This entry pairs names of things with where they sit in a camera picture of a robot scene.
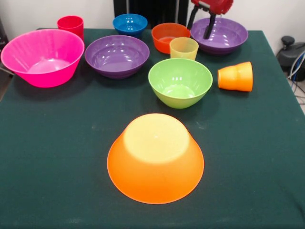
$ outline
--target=orange cup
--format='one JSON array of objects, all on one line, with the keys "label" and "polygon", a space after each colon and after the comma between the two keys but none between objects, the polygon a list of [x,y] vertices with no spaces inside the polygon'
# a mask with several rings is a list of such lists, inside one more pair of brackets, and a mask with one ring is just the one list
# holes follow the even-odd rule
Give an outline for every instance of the orange cup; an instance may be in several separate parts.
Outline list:
[{"label": "orange cup", "polygon": [[178,23],[162,23],[152,29],[153,43],[156,49],[170,54],[170,42],[176,37],[190,37],[190,31]]},{"label": "orange cup", "polygon": [[251,62],[219,69],[218,87],[226,90],[252,91],[253,71]]},{"label": "orange cup", "polygon": [[203,175],[200,147],[177,119],[146,114],[134,119],[113,143],[107,169],[129,198],[166,204],[192,192]]}]

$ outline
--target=white wall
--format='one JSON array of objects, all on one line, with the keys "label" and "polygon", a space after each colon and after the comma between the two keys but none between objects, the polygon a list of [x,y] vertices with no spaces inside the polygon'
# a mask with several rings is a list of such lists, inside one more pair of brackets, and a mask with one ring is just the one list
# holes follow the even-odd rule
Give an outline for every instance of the white wall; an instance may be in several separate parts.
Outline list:
[{"label": "white wall", "polygon": [[[188,18],[193,9],[189,5]],[[239,22],[248,30],[262,30],[274,52],[281,47],[281,37],[290,35],[305,42],[305,0],[234,0],[230,10],[223,15]],[[195,21],[209,17],[198,11]]]},{"label": "white wall", "polygon": [[0,18],[8,39],[39,27],[57,27],[57,20],[78,15],[86,28],[113,28],[113,0],[0,0]]},{"label": "white wall", "polygon": [[[234,0],[224,17],[248,30],[263,30],[276,52],[284,35],[305,42],[304,9],[305,0]],[[38,27],[56,27],[65,15],[83,17],[87,28],[113,28],[113,0],[0,0],[0,18],[9,39]],[[200,10],[195,20],[208,16]]]}]

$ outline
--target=orange bowl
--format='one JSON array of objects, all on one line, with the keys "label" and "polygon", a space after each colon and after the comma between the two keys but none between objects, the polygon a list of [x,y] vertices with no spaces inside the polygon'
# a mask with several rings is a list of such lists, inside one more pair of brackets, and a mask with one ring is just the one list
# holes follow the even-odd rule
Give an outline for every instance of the orange bowl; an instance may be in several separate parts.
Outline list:
[{"label": "orange bowl", "polygon": [[166,204],[192,192],[203,175],[200,147],[177,119],[146,114],[133,120],[113,143],[107,169],[129,198]]},{"label": "orange bowl", "polygon": [[152,29],[153,43],[156,49],[165,54],[170,54],[170,42],[176,37],[190,37],[191,32],[178,23],[162,23]]}]

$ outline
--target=bowl rim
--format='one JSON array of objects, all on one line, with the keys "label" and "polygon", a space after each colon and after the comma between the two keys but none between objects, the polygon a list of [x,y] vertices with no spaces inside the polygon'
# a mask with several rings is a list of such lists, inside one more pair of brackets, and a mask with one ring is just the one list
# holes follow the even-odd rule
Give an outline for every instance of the bowl rim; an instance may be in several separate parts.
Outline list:
[{"label": "bowl rim", "polygon": [[[175,96],[168,96],[168,95],[165,95],[164,93],[162,93],[161,91],[157,90],[152,82],[151,82],[151,71],[153,70],[153,68],[155,68],[158,64],[162,63],[162,62],[166,62],[166,61],[174,61],[174,60],[183,60],[183,61],[189,61],[189,62],[195,62],[196,64],[198,65],[201,65],[204,69],[206,69],[208,71],[208,77],[211,79],[211,83],[209,84],[209,86],[207,87],[206,90],[204,90],[202,93],[192,97],[192,98],[180,98],[180,97],[175,97]],[[211,71],[206,67],[204,66],[202,63],[198,62],[198,61],[194,61],[194,60],[190,60],[190,59],[185,59],[185,58],[169,58],[169,59],[165,59],[163,61],[160,61],[158,63],[156,63],[148,72],[148,81],[149,81],[149,84],[151,85],[151,87],[157,91],[158,93],[162,94],[163,96],[167,97],[167,98],[172,98],[172,99],[181,99],[181,100],[188,100],[188,99],[193,99],[193,98],[198,98],[202,95],[204,95],[205,93],[207,93],[209,91],[209,89],[211,88],[212,84],[213,84],[213,76],[212,76],[212,73]]]},{"label": "bowl rim", "polygon": [[[137,66],[135,66],[135,67],[133,67],[133,68],[129,68],[129,69],[123,70],[123,71],[108,71],[108,70],[105,71],[105,70],[96,68],[96,67],[94,67],[94,66],[88,61],[88,58],[87,58],[86,53],[87,53],[89,47],[92,46],[94,43],[96,43],[96,42],[98,42],[98,41],[100,41],[100,40],[103,40],[103,39],[105,39],[105,38],[108,38],[108,37],[127,37],[128,39],[132,39],[132,40],[137,41],[137,42],[140,41],[140,43],[144,44],[144,45],[145,45],[144,47],[148,50],[148,55],[147,55],[146,58],[144,58],[144,61],[141,62],[139,65],[137,65]],[[93,41],[90,45],[88,45],[88,47],[87,47],[86,50],[85,50],[85,55],[84,55],[84,56],[85,56],[85,60],[86,60],[87,64],[90,65],[90,67],[92,67],[93,69],[95,69],[95,70],[97,70],[97,71],[103,71],[103,72],[107,72],[107,73],[123,73],[123,72],[125,72],[125,71],[130,71],[130,70],[132,70],[132,69],[138,68],[139,66],[142,66],[142,65],[148,60],[148,58],[149,58],[149,56],[150,56],[150,49],[149,49],[148,45],[147,45],[145,42],[141,41],[141,40],[138,39],[138,38],[131,37],[131,36],[127,36],[127,35],[109,35],[109,36],[104,36],[104,37],[101,37],[101,38],[99,38],[99,39],[96,39],[96,40]]]},{"label": "bowl rim", "polygon": [[164,41],[161,41],[160,39],[157,39],[157,38],[154,36],[154,34],[153,34],[153,32],[155,31],[155,28],[164,26],[165,24],[175,24],[175,25],[179,25],[179,27],[181,27],[181,28],[183,27],[183,28],[185,28],[185,29],[189,32],[189,36],[188,36],[187,38],[190,38],[190,37],[191,37],[191,31],[189,31],[189,30],[187,29],[186,26],[181,25],[181,24],[179,24],[179,23],[175,23],[175,22],[165,22],[165,23],[161,23],[161,24],[158,24],[158,25],[156,25],[155,27],[153,27],[153,29],[152,29],[152,38],[153,38],[154,40],[157,40],[158,42],[163,43],[163,44],[169,44],[169,43],[170,43],[170,42],[164,42]]},{"label": "bowl rim", "polygon": [[[205,20],[209,20],[209,18],[201,18],[201,19],[195,21],[194,24],[196,24],[196,23],[201,23],[202,21],[205,21]],[[238,44],[236,44],[236,45],[228,46],[228,47],[225,47],[225,48],[219,48],[219,47],[215,47],[215,46],[211,46],[211,45],[206,45],[206,44],[204,44],[204,43],[198,41],[197,39],[195,39],[194,36],[193,36],[194,30],[193,30],[193,32],[192,32],[192,29],[190,30],[190,32],[191,32],[191,37],[192,37],[195,41],[197,41],[200,45],[203,45],[203,46],[209,47],[209,48],[213,48],[213,49],[218,49],[218,50],[233,49],[233,48],[236,48],[236,47],[241,46],[243,43],[245,43],[245,42],[247,41],[247,39],[248,39],[248,37],[249,37],[249,32],[248,32],[248,30],[247,30],[242,24],[240,24],[240,23],[238,23],[238,22],[236,22],[236,21],[234,21],[234,20],[228,19],[228,18],[216,18],[216,20],[217,20],[217,21],[229,21],[229,22],[233,22],[233,23],[239,25],[241,28],[243,28],[243,29],[246,31],[246,37],[245,37],[245,39],[242,40],[240,43],[238,43]]]},{"label": "bowl rim", "polygon": [[[15,69],[13,69],[13,68],[9,68],[8,65],[5,63],[5,61],[3,60],[3,55],[4,55],[4,53],[5,53],[5,50],[6,50],[12,43],[14,43],[14,41],[16,41],[16,40],[22,38],[23,36],[29,35],[29,34],[31,34],[31,33],[37,33],[37,32],[39,32],[39,31],[56,31],[56,32],[62,32],[62,33],[68,33],[68,34],[70,34],[70,35],[76,37],[79,41],[81,41],[81,45],[82,45],[81,54],[79,55],[79,57],[78,57],[75,61],[71,62],[69,65],[67,65],[67,66],[65,66],[65,67],[63,67],[63,68],[57,69],[57,70],[55,70],[55,71],[48,71],[48,72],[41,72],[41,73],[28,73],[28,72],[24,72],[24,71],[17,71],[17,70],[15,70]],[[84,50],[85,50],[85,44],[84,44],[84,42],[82,41],[82,39],[81,39],[78,35],[76,35],[76,34],[74,34],[74,33],[72,33],[72,32],[69,32],[69,31],[66,31],[66,30],[60,30],[60,29],[41,29],[41,30],[38,29],[38,30],[34,30],[34,31],[30,31],[30,32],[26,32],[26,33],[24,33],[24,34],[21,34],[21,35],[15,37],[13,40],[11,40],[9,43],[7,43],[7,45],[5,45],[4,48],[3,48],[2,51],[1,51],[1,57],[0,57],[0,59],[1,59],[2,63],[4,64],[4,66],[7,67],[8,69],[10,69],[11,71],[13,71],[14,73],[31,74],[31,75],[40,75],[40,74],[54,73],[54,72],[57,72],[57,71],[60,71],[60,70],[63,70],[63,69],[66,69],[66,68],[70,67],[71,65],[75,64],[75,63],[81,58],[81,56],[82,56],[83,53],[84,53]]]},{"label": "bowl rim", "polygon": [[[140,17],[140,18],[144,19],[144,20],[145,20],[145,26],[141,27],[141,28],[138,29],[138,30],[133,30],[133,31],[127,31],[127,30],[118,29],[118,27],[115,26],[114,22],[115,22],[118,18],[123,17],[123,16],[127,16],[127,15],[137,16],[137,17]],[[147,24],[148,24],[148,21],[147,21],[146,17],[144,17],[144,16],[142,16],[142,15],[140,15],[140,14],[136,14],[136,13],[124,13],[124,14],[121,14],[121,15],[119,15],[119,16],[116,16],[116,17],[112,20],[112,24],[113,24],[113,26],[114,26],[114,28],[115,28],[116,30],[123,31],[123,32],[136,33],[136,32],[140,32],[140,31],[142,31],[143,29],[145,29],[146,26],[147,26]]]}]

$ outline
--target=lime green bowl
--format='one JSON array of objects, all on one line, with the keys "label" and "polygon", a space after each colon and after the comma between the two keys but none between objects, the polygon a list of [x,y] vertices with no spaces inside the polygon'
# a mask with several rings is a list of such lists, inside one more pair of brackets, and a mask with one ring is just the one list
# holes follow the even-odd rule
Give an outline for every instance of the lime green bowl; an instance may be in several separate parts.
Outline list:
[{"label": "lime green bowl", "polygon": [[157,97],[172,108],[187,108],[211,88],[213,77],[203,64],[190,59],[172,58],[155,64],[148,81]]}]

